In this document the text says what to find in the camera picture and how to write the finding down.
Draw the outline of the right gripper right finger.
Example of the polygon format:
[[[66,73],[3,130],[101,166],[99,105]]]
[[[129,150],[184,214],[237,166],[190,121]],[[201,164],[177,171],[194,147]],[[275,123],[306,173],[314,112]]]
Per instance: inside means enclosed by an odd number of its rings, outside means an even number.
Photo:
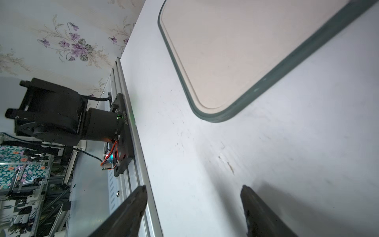
[[[276,215],[252,188],[240,193],[248,237],[295,237],[296,234]]]

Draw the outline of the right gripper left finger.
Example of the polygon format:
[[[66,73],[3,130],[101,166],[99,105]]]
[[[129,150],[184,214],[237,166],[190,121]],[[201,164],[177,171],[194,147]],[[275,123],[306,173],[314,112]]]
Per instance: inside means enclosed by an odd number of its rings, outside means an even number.
[[[146,186],[137,187],[90,237],[137,237],[148,202]]]

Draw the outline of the beige green-rimmed cutting board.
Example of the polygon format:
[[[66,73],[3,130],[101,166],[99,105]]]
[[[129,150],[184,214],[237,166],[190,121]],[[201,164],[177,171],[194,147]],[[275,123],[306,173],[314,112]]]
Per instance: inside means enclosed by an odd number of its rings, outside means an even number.
[[[193,113],[238,114],[375,1],[165,1],[158,27]]]

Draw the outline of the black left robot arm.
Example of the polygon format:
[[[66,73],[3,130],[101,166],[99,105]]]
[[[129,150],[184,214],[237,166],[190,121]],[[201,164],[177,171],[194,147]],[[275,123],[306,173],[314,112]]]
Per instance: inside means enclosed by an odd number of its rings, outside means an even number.
[[[21,81],[27,89],[18,109],[7,109],[15,134],[45,142],[76,146],[81,140],[115,141],[124,129],[121,95],[97,98],[33,78]]]

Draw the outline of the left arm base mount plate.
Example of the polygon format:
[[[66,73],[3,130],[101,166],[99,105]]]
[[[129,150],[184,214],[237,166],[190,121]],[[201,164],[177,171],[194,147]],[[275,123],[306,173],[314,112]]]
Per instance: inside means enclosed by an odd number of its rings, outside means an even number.
[[[111,106],[119,123],[112,152],[114,176],[119,177],[135,158],[134,145],[124,96],[118,93]]]

